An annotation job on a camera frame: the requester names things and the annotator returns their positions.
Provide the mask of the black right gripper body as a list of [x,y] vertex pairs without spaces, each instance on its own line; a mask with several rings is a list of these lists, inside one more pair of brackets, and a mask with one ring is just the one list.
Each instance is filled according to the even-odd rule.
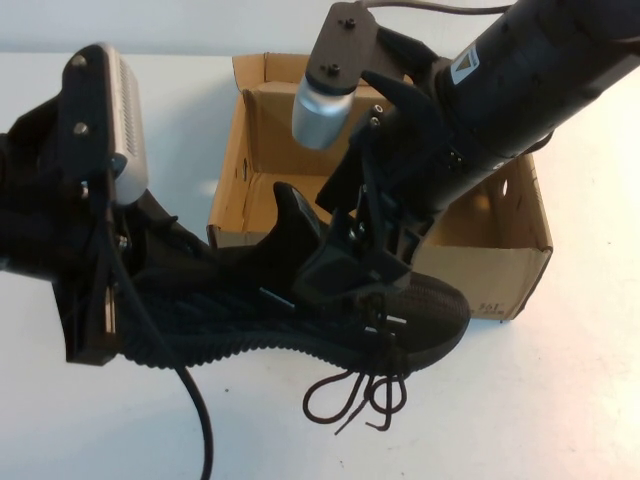
[[421,246],[448,206],[489,175],[492,157],[450,111],[448,73],[415,84],[371,74],[370,83],[392,107],[362,118],[318,194],[332,215],[326,232],[348,232],[377,249],[382,221],[396,218],[419,228]]

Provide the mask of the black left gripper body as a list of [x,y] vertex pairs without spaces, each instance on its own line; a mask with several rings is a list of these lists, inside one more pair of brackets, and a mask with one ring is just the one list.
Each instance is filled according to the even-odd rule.
[[1,136],[1,265],[49,280],[108,277],[103,231],[131,203],[131,117],[110,97],[53,97]]

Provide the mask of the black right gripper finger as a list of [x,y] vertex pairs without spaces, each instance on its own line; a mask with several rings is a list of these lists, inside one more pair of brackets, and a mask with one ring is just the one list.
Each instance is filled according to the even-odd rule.
[[413,268],[414,255],[423,235],[416,225],[385,218],[377,236],[377,272],[382,281],[399,281]]
[[348,232],[326,232],[296,273],[293,292],[305,301],[382,293],[380,275],[374,273],[376,254],[371,241],[352,238]]

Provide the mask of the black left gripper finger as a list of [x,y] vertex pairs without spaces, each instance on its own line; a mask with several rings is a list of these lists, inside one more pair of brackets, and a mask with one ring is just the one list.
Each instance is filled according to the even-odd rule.
[[174,235],[181,231],[181,225],[177,216],[170,215],[150,191],[145,191],[122,209],[122,231],[129,235],[142,231]]
[[67,363],[104,366],[120,352],[116,305],[108,277],[53,285]]

